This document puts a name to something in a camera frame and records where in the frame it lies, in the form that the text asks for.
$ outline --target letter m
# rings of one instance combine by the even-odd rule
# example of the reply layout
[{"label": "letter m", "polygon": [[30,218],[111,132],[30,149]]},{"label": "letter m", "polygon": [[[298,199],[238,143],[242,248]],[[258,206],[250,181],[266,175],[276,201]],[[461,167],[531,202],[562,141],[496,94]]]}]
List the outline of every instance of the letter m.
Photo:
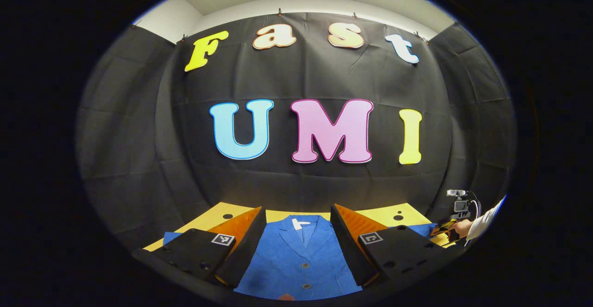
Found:
[{"label": "letter m", "polygon": [[313,151],[313,139],[326,161],[332,160],[342,139],[344,151],[338,155],[340,161],[364,163],[371,160],[372,153],[368,151],[371,101],[347,101],[335,123],[318,100],[298,100],[290,105],[290,109],[298,115],[298,147],[292,160],[300,163],[317,161],[319,155]]}]

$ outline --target yellow table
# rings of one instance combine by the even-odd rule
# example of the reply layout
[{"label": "yellow table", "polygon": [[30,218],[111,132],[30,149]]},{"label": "yellow table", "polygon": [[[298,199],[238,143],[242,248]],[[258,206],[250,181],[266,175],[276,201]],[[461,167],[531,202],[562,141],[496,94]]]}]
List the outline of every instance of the yellow table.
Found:
[{"label": "yellow table", "polygon": [[[187,231],[188,229],[191,229],[191,228],[200,229],[202,231],[207,231],[210,228],[227,221],[228,219],[224,219],[222,217],[225,214],[232,214],[233,218],[234,218],[234,217],[238,216],[239,214],[242,214],[242,213],[247,212],[252,209],[253,209],[252,207],[239,206],[239,205],[233,205],[233,204],[220,202],[220,203],[214,205],[212,208],[210,208],[210,210],[207,210],[206,212],[204,212],[204,214],[202,214],[198,218],[195,218],[194,220],[187,223],[183,227],[180,227],[175,232],[176,233],[184,233],[185,231]],[[398,226],[398,225],[406,225],[406,226],[424,225],[424,224],[430,223],[430,220],[425,218],[422,214],[420,214],[420,212],[415,210],[415,208],[413,208],[408,203],[387,206],[387,207],[373,208],[371,210],[360,210],[360,211],[356,211],[356,212],[358,212],[364,216],[367,216],[368,218],[371,218],[372,220],[374,220],[376,222],[382,223],[383,225],[385,225],[387,227]],[[286,211],[274,211],[274,210],[266,210],[265,218],[267,219],[267,222],[271,223],[271,222],[279,222],[280,220],[283,220],[284,218],[286,218],[290,215],[298,216],[298,215],[312,215],[312,214],[319,215],[319,216],[324,217],[327,220],[330,220],[329,212],[312,213],[312,212],[286,212]],[[393,217],[396,214],[402,216],[403,219],[395,220]],[[447,244],[449,242],[447,240],[447,236],[445,234],[438,235],[438,236],[432,238],[431,241],[440,245],[440,246],[443,246],[444,244]],[[159,241],[154,242],[153,244],[150,244],[149,246],[144,247],[144,249],[148,250],[148,251],[153,251],[161,246],[163,246],[163,239],[160,239]]]}]

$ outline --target hand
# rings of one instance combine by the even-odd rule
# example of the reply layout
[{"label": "hand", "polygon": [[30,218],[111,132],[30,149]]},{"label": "hand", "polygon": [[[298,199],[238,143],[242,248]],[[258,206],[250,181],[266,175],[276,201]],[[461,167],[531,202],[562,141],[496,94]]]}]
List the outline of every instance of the hand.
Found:
[{"label": "hand", "polygon": [[474,222],[470,222],[469,220],[462,220],[461,222],[454,223],[453,225],[449,226],[449,231],[454,229],[455,233],[459,234],[459,238],[467,237],[467,234],[470,232],[470,227]]},{"label": "hand", "polygon": [[288,300],[288,301],[294,301],[294,299],[295,298],[293,298],[290,294],[284,294],[283,296],[278,298],[278,300]]}]

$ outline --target black fabric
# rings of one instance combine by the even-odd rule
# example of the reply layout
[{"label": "black fabric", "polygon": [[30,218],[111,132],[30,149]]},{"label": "black fabric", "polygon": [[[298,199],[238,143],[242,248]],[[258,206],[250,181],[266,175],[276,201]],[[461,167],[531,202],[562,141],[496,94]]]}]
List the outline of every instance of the black fabric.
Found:
[{"label": "black fabric", "polygon": [[352,239],[352,235],[348,231],[344,219],[334,205],[330,209],[330,222],[332,223],[335,237],[337,238],[337,242],[340,243],[341,251],[344,254],[348,268],[350,268],[354,282],[358,286],[369,282],[378,272],[362,253],[362,250],[358,248],[356,241]]},{"label": "black fabric", "polygon": [[258,248],[266,223],[265,208],[261,208],[237,248],[216,270],[216,275],[224,280],[228,286],[232,288],[239,286],[239,282],[245,275],[245,271]]},{"label": "black fabric", "polygon": [[485,212],[506,194],[517,152],[515,112],[506,83],[483,47],[459,24],[429,42],[451,109],[453,140],[447,171],[425,216],[449,215],[447,189],[474,191]]},{"label": "black fabric", "polygon": [[[365,43],[358,49],[336,48],[328,41],[328,26],[347,22],[362,29]],[[271,24],[288,24],[296,43],[289,47],[256,50],[256,31]],[[184,71],[193,43],[228,31],[208,63]],[[413,44],[420,58],[413,66],[399,58],[391,34]],[[256,16],[216,26],[178,43],[180,58],[171,75],[172,109],[180,139],[199,189],[210,204],[219,201],[272,210],[324,212],[335,202],[362,210],[410,203],[426,212],[441,185],[451,148],[451,117],[447,89],[428,46],[412,35],[369,20],[324,13]],[[347,100],[370,100],[370,162],[348,164],[337,159],[303,164],[292,161],[297,150],[295,100],[313,98],[335,122]],[[270,142],[260,157],[235,161],[214,144],[214,104],[239,105],[234,116],[235,138],[252,141],[252,114],[245,105],[254,99],[273,100],[269,112]],[[403,150],[401,109],[415,109],[420,123],[422,160],[398,162]],[[342,151],[343,143],[338,149]],[[314,150],[320,153],[317,145]]]},{"label": "black fabric", "polygon": [[227,245],[214,243],[217,233],[190,229],[171,242],[154,250],[152,253],[169,263],[171,267],[180,269],[201,280],[215,283],[214,272],[224,262],[235,239]]},{"label": "black fabric", "polygon": [[417,282],[464,252],[463,246],[456,244],[442,248],[405,225],[360,235],[358,241],[377,269],[395,285]]},{"label": "black fabric", "polygon": [[155,150],[155,106],[173,48],[142,28],[127,29],[98,61],[78,108],[76,155],[88,199],[128,250],[208,208],[182,179],[186,170],[171,160],[178,157],[161,161]]}]

